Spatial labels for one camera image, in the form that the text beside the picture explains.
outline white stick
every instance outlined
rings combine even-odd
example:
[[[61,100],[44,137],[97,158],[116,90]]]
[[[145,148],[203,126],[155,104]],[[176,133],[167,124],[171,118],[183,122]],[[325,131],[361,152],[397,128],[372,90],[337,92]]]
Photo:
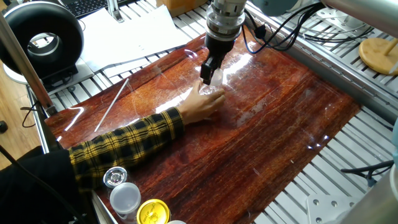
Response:
[[[101,121],[99,122],[97,128],[94,130],[94,132],[97,132],[98,128],[100,127],[100,125],[102,124],[102,122],[104,121],[106,115],[108,114],[108,112],[111,110],[114,102],[116,102],[117,98],[119,97],[120,93],[122,92],[122,90],[124,89],[124,87],[126,86],[127,82],[129,81],[129,79],[126,79],[126,81],[124,82],[122,88],[120,88],[119,93],[116,95],[116,97],[113,99],[111,105],[109,106],[108,110],[106,110],[104,116],[102,117]]]

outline wooden floor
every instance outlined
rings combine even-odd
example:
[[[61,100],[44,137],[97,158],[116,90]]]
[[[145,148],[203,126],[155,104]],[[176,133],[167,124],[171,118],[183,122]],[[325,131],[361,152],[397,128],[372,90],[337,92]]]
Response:
[[[0,1],[0,10],[2,9],[4,9],[4,3]],[[0,61],[0,121],[5,121],[8,125],[8,130],[0,134],[0,144],[15,159],[40,145],[36,127],[22,127],[22,121],[27,113],[19,109],[23,106],[29,107],[25,85],[9,79]],[[25,122],[25,125],[31,124],[34,124],[32,113]],[[10,162],[0,154],[0,170],[9,164]]]

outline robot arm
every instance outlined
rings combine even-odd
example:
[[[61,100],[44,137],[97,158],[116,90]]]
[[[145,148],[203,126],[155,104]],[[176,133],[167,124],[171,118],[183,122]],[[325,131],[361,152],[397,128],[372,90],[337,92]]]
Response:
[[[251,0],[265,15],[279,16],[289,9],[310,4],[314,0]],[[393,0],[321,0],[377,29],[398,37],[398,1]],[[213,0],[207,10],[205,44],[209,49],[202,63],[200,77],[207,85],[221,67],[225,55],[232,50],[245,20],[246,0]]]
[[[295,6],[297,1],[252,0],[265,14],[278,16]],[[232,50],[235,39],[241,34],[245,20],[244,7],[246,0],[214,0],[207,9],[207,27],[205,44],[209,55],[201,65],[200,77],[207,85],[213,73],[221,67],[225,55]]]

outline black sleeve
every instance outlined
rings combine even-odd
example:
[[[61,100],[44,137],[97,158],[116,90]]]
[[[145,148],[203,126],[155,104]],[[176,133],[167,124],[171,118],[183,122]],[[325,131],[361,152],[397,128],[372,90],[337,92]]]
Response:
[[[59,150],[20,162],[23,167],[53,187],[76,210],[81,198],[67,150]],[[64,223],[71,221],[66,208],[48,191],[11,165],[0,171],[2,223]]]

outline hand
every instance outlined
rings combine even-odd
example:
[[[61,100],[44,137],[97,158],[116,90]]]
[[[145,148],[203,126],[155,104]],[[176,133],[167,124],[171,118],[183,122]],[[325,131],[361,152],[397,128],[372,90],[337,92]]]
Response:
[[[210,95],[200,95],[200,87],[201,81],[195,82],[195,86],[187,99],[177,107],[185,124],[201,121],[209,117],[224,104],[224,90],[218,90]]]

